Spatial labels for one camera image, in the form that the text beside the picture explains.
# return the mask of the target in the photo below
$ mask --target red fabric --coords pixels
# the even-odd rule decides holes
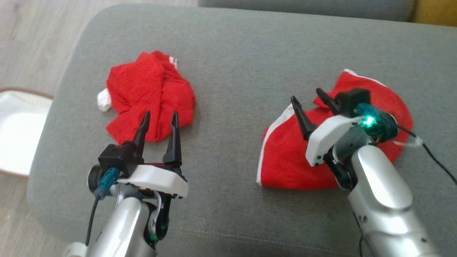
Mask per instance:
[[[349,91],[355,87],[368,89],[371,92],[372,105],[392,114],[399,125],[412,129],[413,121],[403,101],[392,90],[376,81],[344,71],[329,95],[335,97],[339,92]],[[314,100],[314,104],[319,107],[306,113],[313,123],[320,125],[333,115],[319,98]],[[405,142],[407,137],[405,132],[400,131],[394,140]],[[378,146],[392,162],[403,149],[392,140]],[[291,115],[265,142],[260,169],[262,186],[302,190],[337,187],[335,177],[326,165],[311,167],[308,164],[304,156],[306,147],[307,142],[303,140],[297,118]]]
[[[175,110],[180,127],[192,123],[194,92],[169,58],[159,51],[143,52],[136,61],[111,68],[106,87],[119,115],[106,129],[119,144],[132,140],[147,110],[151,120],[146,141],[158,142],[171,134]]]

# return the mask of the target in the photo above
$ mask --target gray upholstery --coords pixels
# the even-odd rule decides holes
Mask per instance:
[[[408,21],[415,0],[198,0],[203,7]]]
[[[449,167],[457,166],[457,29],[391,21],[245,11],[118,5],[81,36],[38,145],[28,200],[43,226],[84,241],[94,197],[88,170],[113,143],[96,95],[114,65],[142,51],[179,60],[195,90],[192,126],[181,131],[189,196],[171,206],[162,256],[356,256],[360,233],[344,192],[261,188],[262,136],[292,94],[308,106],[344,68],[382,81],[409,107],[414,130]],[[148,143],[159,161],[167,140]],[[456,187],[422,149],[395,163],[437,245],[457,247]],[[113,209],[97,209],[97,235]]]

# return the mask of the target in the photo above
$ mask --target green light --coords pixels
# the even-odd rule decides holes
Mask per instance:
[[[371,125],[373,125],[375,123],[375,120],[373,117],[371,116],[366,116],[364,120],[362,120],[362,124],[367,126],[367,127],[370,127]]]

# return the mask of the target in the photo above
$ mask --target wooden floor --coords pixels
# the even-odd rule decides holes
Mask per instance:
[[[0,88],[54,95],[89,20],[106,7],[142,2],[197,5],[197,0],[1,0]],[[34,219],[26,187],[26,178],[0,174],[0,256],[62,256],[66,243]]]

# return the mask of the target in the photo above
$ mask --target black cable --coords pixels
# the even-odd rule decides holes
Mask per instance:
[[[398,128],[406,133],[408,133],[410,136],[414,137],[414,138],[417,138],[417,135],[414,134],[413,132],[403,128],[402,126],[398,126]],[[428,148],[428,146],[422,141],[422,146],[424,147],[424,149],[426,150],[427,154],[430,156],[430,158],[441,168],[444,170],[444,172],[447,173],[447,175],[452,179],[452,181],[454,182],[454,184],[457,185],[457,180],[456,178],[451,174],[451,172],[446,168],[444,167],[444,165],[438,161],[435,156],[431,153],[430,149]]]
[[[359,239],[359,255],[360,255],[360,257],[363,257],[363,254],[362,254],[362,241],[363,241],[363,234],[360,235],[360,239]]]
[[[89,226],[87,227],[86,246],[89,246],[90,231],[92,230],[92,223],[94,222],[95,209],[97,209],[97,204],[98,204],[99,200],[100,200],[100,195],[97,195],[95,197],[94,206],[92,206],[92,212],[90,213]]]

